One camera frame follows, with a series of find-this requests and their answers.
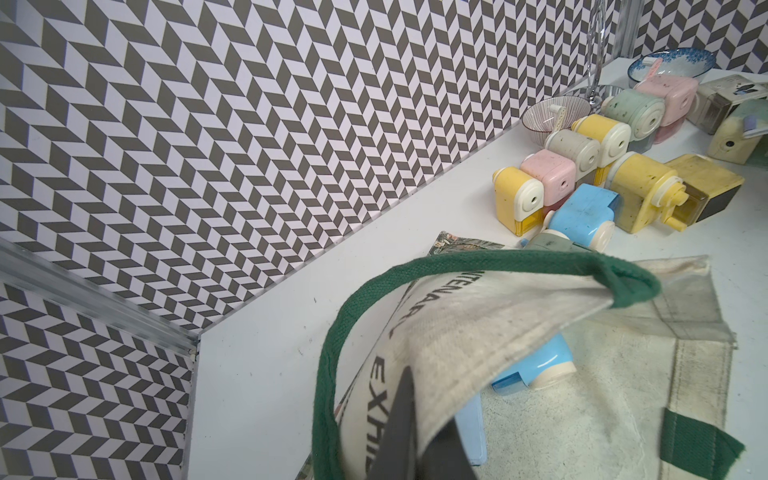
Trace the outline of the yellow block pencil sharpener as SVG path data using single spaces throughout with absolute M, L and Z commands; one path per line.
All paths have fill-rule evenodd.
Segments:
M 516 167 L 492 175 L 498 221 L 518 237 L 540 227 L 544 220 L 543 183 Z

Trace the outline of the cream canvas tote bag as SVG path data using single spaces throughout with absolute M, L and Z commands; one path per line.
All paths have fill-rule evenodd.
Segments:
M 493 391 L 558 333 L 574 374 Z M 442 233 L 428 255 L 340 308 L 299 475 L 367 479 L 410 367 L 415 479 L 428 445 L 477 394 L 488 450 L 471 465 L 477 479 L 725 479 L 745 449 L 724 429 L 735 347 L 705 257 L 632 263 Z

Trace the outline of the white grey pencil sharpener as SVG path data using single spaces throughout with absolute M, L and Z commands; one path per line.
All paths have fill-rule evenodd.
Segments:
M 767 83 L 733 74 L 699 85 L 687 120 L 707 134 L 714 134 L 740 104 L 766 99 Z

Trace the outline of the blue round pencil sharpener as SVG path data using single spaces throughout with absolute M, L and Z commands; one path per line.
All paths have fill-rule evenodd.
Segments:
M 543 226 L 582 247 L 604 252 L 616 230 L 622 204 L 618 193 L 583 184 L 558 210 L 546 215 Z

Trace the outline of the mint green pencil sharpener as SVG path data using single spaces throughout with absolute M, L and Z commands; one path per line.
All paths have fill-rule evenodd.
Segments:
M 647 152 L 653 145 L 661 120 L 665 115 L 662 98 L 625 89 L 606 98 L 601 104 L 601 114 L 627 124 L 631 130 L 629 151 Z

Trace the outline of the pink rounded pencil sharpener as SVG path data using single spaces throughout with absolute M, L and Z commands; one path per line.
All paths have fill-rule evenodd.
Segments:
M 529 155 L 520 169 L 543 184 L 545 207 L 555 206 L 575 189 L 575 162 L 550 150 L 543 149 Z

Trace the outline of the green block pencil sharpener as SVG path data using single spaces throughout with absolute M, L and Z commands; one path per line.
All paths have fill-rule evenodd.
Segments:
M 767 100 L 747 100 L 722 121 L 711 140 L 707 155 L 716 160 L 743 165 L 766 134 Z

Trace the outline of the small yellow black sharpener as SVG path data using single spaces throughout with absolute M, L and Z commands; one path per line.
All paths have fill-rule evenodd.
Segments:
M 666 165 L 683 180 L 688 199 L 674 208 L 672 217 L 692 226 L 725 210 L 745 179 L 731 170 L 696 154 L 679 156 Z

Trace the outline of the white cartoon pencil sharpener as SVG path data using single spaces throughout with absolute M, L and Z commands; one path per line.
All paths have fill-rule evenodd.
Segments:
M 554 115 L 552 132 L 547 136 L 544 148 L 572 160 L 576 165 L 576 185 L 591 183 L 597 173 L 601 156 L 600 143 L 569 129 L 564 129 L 567 108 L 554 104 L 548 107 Z

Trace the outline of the grey green round sharpener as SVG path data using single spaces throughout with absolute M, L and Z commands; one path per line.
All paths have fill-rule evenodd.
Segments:
M 523 250 L 537 250 L 550 252 L 590 252 L 590 249 L 581 246 L 561 232 L 545 229 L 528 240 L 523 246 Z

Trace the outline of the pink block pencil sharpener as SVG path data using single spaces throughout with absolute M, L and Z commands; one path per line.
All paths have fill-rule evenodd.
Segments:
M 648 95 L 661 98 L 665 104 L 665 113 L 660 120 L 654 144 L 659 144 L 676 134 L 692 106 L 696 103 L 699 81 L 683 76 L 660 73 L 663 59 L 645 57 L 642 64 L 649 71 L 634 89 Z

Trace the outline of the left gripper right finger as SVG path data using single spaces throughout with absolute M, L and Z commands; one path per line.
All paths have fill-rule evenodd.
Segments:
M 418 478 L 422 480 L 477 479 L 464 451 L 454 419 L 439 431 L 421 456 Z

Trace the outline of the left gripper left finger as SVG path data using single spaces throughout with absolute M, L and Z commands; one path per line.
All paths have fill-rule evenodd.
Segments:
M 417 473 L 415 388 L 412 370 L 401 375 L 368 480 L 414 480 Z

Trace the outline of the yellow round pencil sharpener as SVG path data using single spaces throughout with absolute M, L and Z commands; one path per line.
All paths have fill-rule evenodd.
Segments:
M 602 187 L 610 168 L 627 153 L 632 137 L 631 127 L 599 114 L 591 114 L 574 121 L 571 130 L 600 143 L 600 155 L 592 184 Z

